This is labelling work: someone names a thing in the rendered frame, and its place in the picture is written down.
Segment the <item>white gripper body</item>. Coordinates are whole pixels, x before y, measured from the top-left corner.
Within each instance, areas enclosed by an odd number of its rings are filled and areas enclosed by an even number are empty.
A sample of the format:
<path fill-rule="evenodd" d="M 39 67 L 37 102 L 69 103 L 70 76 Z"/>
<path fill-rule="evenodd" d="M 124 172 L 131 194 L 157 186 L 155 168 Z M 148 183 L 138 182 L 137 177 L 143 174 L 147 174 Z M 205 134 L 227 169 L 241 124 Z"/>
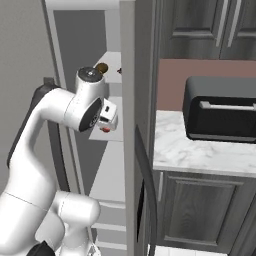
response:
<path fill-rule="evenodd" d="M 115 116 L 112 120 L 107 119 L 101 116 L 98 120 L 98 126 L 102 130 L 102 128 L 110 128 L 110 131 L 115 131 L 118 125 L 118 116 Z"/>

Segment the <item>white freezer rack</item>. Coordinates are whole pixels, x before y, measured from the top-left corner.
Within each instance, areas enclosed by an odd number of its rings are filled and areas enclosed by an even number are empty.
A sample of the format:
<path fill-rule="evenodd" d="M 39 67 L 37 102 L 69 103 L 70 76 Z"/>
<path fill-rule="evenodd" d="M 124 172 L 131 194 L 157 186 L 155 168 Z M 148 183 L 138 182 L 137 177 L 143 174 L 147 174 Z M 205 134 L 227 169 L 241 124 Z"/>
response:
<path fill-rule="evenodd" d="M 123 140 L 123 104 L 121 97 L 110 97 L 109 101 L 117 106 L 118 124 L 114 131 L 105 133 L 95 126 L 90 134 L 90 140 L 122 141 Z"/>
<path fill-rule="evenodd" d="M 103 154 L 90 196 L 101 201 L 125 202 L 124 150 L 110 141 Z"/>
<path fill-rule="evenodd" d="M 106 83 L 121 83 L 122 75 L 118 73 L 121 68 L 121 53 L 110 52 L 104 53 L 101 58 L 95 63 L 97 66 L 99 63 L 105 63 L 108 65 L 108 71 L 104 74 Z"/>

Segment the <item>brown kiwi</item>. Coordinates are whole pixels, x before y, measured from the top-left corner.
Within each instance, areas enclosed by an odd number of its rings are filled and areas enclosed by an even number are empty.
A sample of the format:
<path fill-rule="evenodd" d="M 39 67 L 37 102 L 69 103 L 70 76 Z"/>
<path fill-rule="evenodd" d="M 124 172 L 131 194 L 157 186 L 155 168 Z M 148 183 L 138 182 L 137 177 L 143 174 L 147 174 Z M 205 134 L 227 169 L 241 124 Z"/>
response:
<path fill-rule="evenodd" d="M 98 64 L 96 65 L 96 69 L 97 69 L 100 73 L 104 74 L 104 73 L 106 73 L 106 72 L 108 71 L 108 65 L 107 65 L 106 63 L 98 63 Z"/>

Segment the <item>grey freezer door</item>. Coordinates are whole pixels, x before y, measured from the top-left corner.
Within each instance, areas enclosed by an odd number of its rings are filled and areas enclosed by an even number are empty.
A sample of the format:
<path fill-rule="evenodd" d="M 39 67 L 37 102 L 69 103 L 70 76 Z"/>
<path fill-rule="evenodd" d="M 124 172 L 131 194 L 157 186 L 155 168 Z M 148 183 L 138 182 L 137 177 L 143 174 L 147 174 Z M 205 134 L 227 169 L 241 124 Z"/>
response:
<path fill-rule="evenodd" d="M 127 255 L 148 256 L 150 213 L 135 152 L 139 127 L 152 168 L 162 0 L 121 0 L 121 68 Z"/>

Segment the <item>white freezer drawer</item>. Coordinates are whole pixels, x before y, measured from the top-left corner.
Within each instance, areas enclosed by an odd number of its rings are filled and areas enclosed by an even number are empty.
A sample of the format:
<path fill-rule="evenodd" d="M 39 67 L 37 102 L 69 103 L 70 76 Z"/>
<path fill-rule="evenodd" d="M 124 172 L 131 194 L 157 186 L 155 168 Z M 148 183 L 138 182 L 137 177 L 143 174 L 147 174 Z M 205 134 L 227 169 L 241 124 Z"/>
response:
<path fill-rule="evenodd" d="M 126 231 L 126 208 L 123 203 L 101 202 L 101 213 L 93 228 Z"/>

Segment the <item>grey freezer cabinet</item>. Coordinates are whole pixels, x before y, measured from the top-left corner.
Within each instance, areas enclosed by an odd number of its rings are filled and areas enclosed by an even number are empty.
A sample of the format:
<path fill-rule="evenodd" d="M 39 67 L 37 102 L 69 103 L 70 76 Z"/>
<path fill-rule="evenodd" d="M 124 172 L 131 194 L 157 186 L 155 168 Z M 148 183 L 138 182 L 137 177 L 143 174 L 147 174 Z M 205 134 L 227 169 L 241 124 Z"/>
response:
<path fill-rule="evenodd" d="M 75 90 L 76 71 L 94 66 L 107 51 L 120 52 L 120 15 L 115 6 L 88 10 L 77 0 L 45 0 L 60 85 Z M 122 82 L 106 83 L 105 94 L 122 98 Z M 90 196 L 103 154 L 110 141 L 90 140 L 93 128 L 78 133 L 62 129 L 70 189 Z M 91 228 L 102 256 L 127 256 L 126 231 Z"/>

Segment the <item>grey base cupboard door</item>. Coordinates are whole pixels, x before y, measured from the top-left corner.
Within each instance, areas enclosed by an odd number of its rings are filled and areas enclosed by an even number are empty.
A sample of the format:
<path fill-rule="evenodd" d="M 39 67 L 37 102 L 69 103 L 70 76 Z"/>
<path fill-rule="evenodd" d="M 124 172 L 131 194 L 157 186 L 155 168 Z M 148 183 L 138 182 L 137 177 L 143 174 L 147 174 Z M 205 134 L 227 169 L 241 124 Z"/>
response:
<path fill-rule="evenodd" d="M 256 195 L 256 179 L 163 173 L 157 244 L 230 253 Z"/>

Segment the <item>black toaster oven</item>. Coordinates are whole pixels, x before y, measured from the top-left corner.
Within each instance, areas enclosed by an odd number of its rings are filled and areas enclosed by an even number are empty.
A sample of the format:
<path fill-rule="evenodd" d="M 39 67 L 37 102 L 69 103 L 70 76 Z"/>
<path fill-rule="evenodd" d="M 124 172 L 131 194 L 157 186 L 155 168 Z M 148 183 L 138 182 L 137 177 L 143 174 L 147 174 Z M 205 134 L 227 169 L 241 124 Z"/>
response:
<path fill-rule="evenodd" d="M 256 144 L 256 111 L 202 109 L 216 105 L 256 104 L 256 78 L 191 76 L 186 80 L 183 118 L 191 140 Z"/>

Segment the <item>grey wall cupboard door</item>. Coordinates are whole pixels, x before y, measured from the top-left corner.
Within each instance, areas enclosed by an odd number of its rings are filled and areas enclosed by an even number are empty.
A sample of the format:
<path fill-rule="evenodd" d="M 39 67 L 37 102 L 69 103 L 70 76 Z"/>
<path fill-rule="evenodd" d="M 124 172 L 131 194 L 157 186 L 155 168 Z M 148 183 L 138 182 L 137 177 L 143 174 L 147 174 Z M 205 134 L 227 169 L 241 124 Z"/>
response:
<path fill-rule="evenodd" d="M 216 38 L 223 0 L 163 0 L 160 56 L 218 59 Z"/>
<path fill-rule="evenodd" d="M 230 1 L 220 58 L 223 60 L 256 61 L 256 0 L 242 0 L 232 46 L 227 47 L 236 1 Z"/>

